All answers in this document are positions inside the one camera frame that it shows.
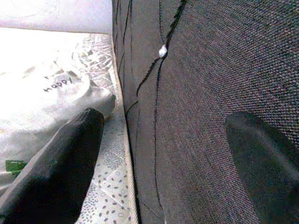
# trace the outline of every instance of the green label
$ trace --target green label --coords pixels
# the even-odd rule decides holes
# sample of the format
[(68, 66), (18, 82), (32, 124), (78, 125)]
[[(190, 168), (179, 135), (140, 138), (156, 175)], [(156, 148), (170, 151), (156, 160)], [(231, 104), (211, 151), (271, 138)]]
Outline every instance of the green label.
[(12, 175), (15, 175), (15, 177), (17, 177), (26, 166), (26, 164), (27, 163), (25, 163), (23, 160), (6, 160), (5, 168), (7, 172), (11, 172)]

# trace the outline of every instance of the dark gray upholstery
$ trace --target dark gray upholstery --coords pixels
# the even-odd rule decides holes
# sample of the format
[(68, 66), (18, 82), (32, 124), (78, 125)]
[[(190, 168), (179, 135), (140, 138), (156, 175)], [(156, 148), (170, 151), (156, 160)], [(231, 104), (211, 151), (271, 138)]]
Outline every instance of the dark gray upholstery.
[[(118, 63), (125, 55), (119, 76), (141, 220), (257, 224), (223, 124), (250, 112), (299, 147), (299, 3), (184, 2), (178, 10), (178, 0), (133, 0), (132, 10), (121, 9), (128, 24), (115, 51)], [(114, 39), (123, 38), (119, 30), (114, 22)], [(148, 73), (167, 40), (167, 57)]]

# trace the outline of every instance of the gray fabric surface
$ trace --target gray fabric surface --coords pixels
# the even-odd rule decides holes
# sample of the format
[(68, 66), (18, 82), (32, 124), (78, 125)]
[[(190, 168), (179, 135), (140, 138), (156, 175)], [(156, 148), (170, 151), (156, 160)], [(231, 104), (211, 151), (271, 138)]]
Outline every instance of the gray fabric surface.
[[(132, 73), (125, 68), (119, 74), (125, 76), (127, 109), (133, 84), (146, 76), (163, 43), (159, 11), (166, 38), (178, 1), (161, 5), (133, 1), (132, 47), (124, 47), (126, 58), (132, 53)], [(158, 98), (161, 60), (127, 116), (138, 195), (149, 208), (140, 203), (142, 223), (155, 223), (156, 215), (167, 223), (259, 223), (223, 123), (227, 115), (247, 111), (299, 147), (298, 6), (292, 0), (187, 1), (162, 65)]]

